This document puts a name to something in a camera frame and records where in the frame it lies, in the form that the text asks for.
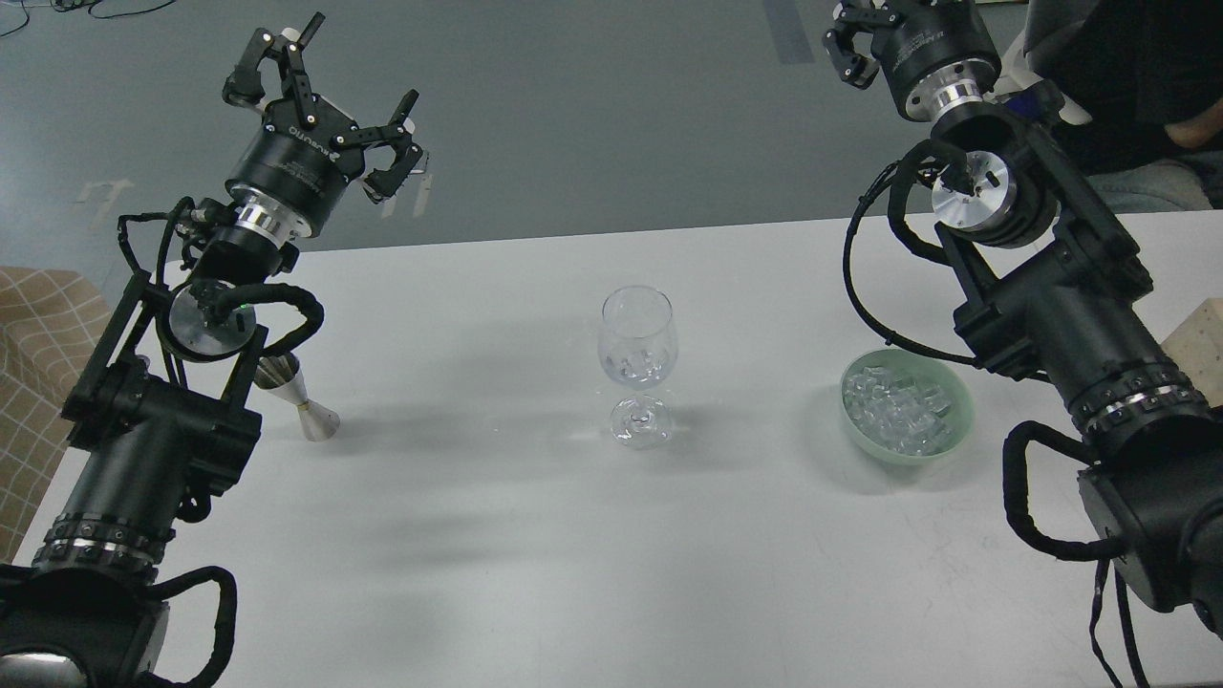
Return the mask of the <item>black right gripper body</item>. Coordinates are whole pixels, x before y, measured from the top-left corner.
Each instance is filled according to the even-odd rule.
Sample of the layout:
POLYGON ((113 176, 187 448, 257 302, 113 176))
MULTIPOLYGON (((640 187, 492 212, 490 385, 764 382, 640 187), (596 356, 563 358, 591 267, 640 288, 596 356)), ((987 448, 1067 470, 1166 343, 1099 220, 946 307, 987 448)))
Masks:
POLYGON ((1000 57, 974 1, 887 1, 874 57, 901 119, 934 122, 996 88, 1000 57))

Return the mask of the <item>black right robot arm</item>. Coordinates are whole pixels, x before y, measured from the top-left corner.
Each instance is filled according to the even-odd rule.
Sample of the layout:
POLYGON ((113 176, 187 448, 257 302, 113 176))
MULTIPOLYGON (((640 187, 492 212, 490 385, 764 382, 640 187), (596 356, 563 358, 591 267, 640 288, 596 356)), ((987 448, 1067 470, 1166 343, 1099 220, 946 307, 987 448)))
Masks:
POLYGON ((1221 632, 1221 408, 1140 321, 1152 290, 1139 244, 1052 134, 1048 82, 992 99, 1003 75, 974 1, 843 1, 823 35, 837 75, 878 75, 929 138, 888 165, 852 210, 848 297, 884 343, 1013 380, 1049 382, 1076 437, 1018 423, 1003 444, 1003 506, 1022 543, 1096 566, 1092 613, 1113 582, 1128 666, 1148 686, 1128 598, 1190 606, 1221 632), (892 235, 949 266, 965 293, 953 356, 882 325, 852 287, 852 240, 879 196, 892 235))

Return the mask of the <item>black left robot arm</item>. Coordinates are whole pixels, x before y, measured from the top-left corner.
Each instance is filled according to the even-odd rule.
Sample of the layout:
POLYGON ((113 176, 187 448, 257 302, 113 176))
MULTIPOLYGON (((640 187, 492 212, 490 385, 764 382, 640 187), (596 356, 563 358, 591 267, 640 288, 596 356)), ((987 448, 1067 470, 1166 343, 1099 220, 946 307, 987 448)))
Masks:
POLYGON ((61 417, 88 455, 33 562, 2 567, 5 687, 170 687, 157 675, 172 598, 218 589, 209 657, 188 687, 230 665, 238 591, 230 569, 158 569, 175 524, 199 523, 238 483, 262 419, 247 408, 323 326, 294 270, 346 188, 393 200, 423 174, 408 90, 385 123, 363 126, 311 86, 303 55, 324 22, 258 28, 223 98, 260 127, 227 176, 226 200, 183 197, 169 211, 117 218, 132 275, 61 417))

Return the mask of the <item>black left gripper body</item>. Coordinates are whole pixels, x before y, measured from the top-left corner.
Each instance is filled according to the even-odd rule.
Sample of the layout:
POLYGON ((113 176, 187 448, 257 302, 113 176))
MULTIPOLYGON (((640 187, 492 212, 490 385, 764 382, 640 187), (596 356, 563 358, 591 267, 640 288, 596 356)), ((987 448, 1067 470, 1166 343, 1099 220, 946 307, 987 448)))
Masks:
POLYGON ((309 130, 297 121, 292 103, 272 101, 262 130, 225 182, 234 200, 256 191, 287 207, 305 222, 307 238, 322 231, 345 188, 364 171, 362 149, 333 145, 336 136, 349 137, 357 130, 353 119, 331 101, 316 100, 314 105, 316 122, 309 130))

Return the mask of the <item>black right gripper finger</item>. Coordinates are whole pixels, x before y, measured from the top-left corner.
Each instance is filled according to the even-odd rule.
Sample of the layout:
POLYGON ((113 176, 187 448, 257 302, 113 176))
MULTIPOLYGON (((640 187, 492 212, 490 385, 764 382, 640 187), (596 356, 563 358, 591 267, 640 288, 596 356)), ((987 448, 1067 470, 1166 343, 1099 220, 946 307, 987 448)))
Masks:
POLYGON ((823 46, 838 76, 856 90, 867 90, 883 75, 893 92, 911 92, 923 79, 912 54, 885 48, 893 35, 922 12, 921 1, 839 1, 823 46))

